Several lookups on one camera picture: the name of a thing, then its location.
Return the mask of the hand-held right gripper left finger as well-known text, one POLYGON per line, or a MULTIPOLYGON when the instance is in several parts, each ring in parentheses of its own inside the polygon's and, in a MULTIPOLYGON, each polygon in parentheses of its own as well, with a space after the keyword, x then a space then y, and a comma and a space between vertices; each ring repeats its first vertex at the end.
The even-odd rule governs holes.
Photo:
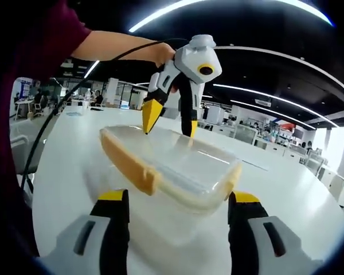
POLYGON ((52 274, 127 274, 129 222, 128 191, 101 194, 90 214, 57 236, 47 268, 52 274))

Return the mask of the person's left hand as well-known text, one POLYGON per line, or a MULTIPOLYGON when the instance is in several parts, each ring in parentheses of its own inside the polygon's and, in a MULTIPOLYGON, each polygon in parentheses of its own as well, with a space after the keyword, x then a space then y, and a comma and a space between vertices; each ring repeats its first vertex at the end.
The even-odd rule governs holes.
POLYGON ((158 67, 164 65, 175 56, 175 50, 167 43, 160 43, 151 47, 153 62, 158 67))

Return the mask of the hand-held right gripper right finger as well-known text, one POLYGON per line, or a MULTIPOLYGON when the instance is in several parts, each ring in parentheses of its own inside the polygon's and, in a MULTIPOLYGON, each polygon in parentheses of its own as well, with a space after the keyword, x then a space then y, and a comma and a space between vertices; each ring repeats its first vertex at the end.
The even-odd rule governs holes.
POLYGON ((259 199, 245 192, 228 198, 232 274, 310 274, 311 258, 300 238, 259 199))

